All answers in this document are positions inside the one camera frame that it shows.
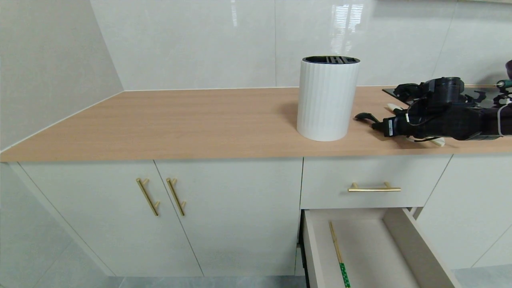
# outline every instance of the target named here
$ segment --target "wooden countertop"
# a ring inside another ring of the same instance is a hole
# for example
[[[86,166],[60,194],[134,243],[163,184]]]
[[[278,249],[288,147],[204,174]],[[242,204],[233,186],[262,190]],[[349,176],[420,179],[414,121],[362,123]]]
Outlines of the wooden countertop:
[[[384,87],[358,87],[352,115],[404,106]],[[0,155],[1,161],[91,161],[512,152],[512,138],[446,139],[445,147],[384,138],[351,120],[341,140],[296,130],[298,88],[127,91],[61,121]]]

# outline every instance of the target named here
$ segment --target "floor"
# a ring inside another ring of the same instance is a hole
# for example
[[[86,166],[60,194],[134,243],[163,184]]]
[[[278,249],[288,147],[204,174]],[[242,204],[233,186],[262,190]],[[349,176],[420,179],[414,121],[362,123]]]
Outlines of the floor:
[[[512,264],[454,270],[463,288],[512,287]],[[305,288],[304,276],[282,277],[126,277],[119,288]]]

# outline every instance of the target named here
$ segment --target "purple object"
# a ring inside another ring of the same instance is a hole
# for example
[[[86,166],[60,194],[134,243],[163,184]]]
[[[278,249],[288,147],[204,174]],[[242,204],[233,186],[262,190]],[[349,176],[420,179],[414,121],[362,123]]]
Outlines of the purple object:
[[[508,78],[512,79],[512,60],[508,61],[507,64],[505,64],[505,68],[507,69]]]

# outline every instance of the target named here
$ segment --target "cable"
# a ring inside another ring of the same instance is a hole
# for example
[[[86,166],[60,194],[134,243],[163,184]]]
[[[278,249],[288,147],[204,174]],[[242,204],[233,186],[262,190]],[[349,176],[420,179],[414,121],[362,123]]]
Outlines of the cable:
[[[422,140],[414,140],[414,142],[427,142],[427,141],[435,140],[435,139],[439,139],[439,138],[441,138],[441,137],[430,137],[430,138],[425,138]]]
[[[436,118],[436,117],[438,117],[438,116],[439,116],[439,115],[434,115],[434,116],[432,116],[432,117],[430,117],[430,118],[426,119],[426,120],[425,120],[425,121],[423,121],[423,122],[420,122],[420,123],[417,123],[417,124],[412,124],[412,123],[409,121],[409,109],[410,109],[414,104],[418,103],[420,100],[421,100],[421,99],[417,99],[416,101],[412,102],[412,104],[411,104],[411,105],[409,105],[409,107],[407,108],[407,111],[406,111],[406,122],[407,122],[407,124],[409,124],[409,125],[411,125],[411,126],[420,126],[420,125],[423,125],[423,124],[427,123],[428,121],[430,121],[430,120],[432,120],[432,119],[434,119],[434,118]]]
[[[506,104],[506,105],[503,105],[500,107],[500,109],[498,109],[498,112],[497,112],[497,117],[498,117],[498,135],[500,135],[500,137],[505,137],[505,135],[503,135],[501,133],[501,109],[505,108],[505,107],[508,107],[510,104]]]

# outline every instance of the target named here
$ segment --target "chopstick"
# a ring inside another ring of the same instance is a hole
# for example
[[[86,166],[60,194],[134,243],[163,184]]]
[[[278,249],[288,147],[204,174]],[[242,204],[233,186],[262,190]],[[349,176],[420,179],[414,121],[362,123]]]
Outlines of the chopstick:
[[[345,264],[343,263],[342,253],[339,251],[338,239],[336,238],[336,233],[334,232],[334,227],[332,226],[331,220],[329,220],[329,227],[331,228],[332,241],[334,242],[334,248],[336,249],[336,256],[338,257],[339,268],[342,271],[342,277],[343,282],[345,283],[345,288],[350,288],[349,276],[347,275],[347,269],[345,268]]]

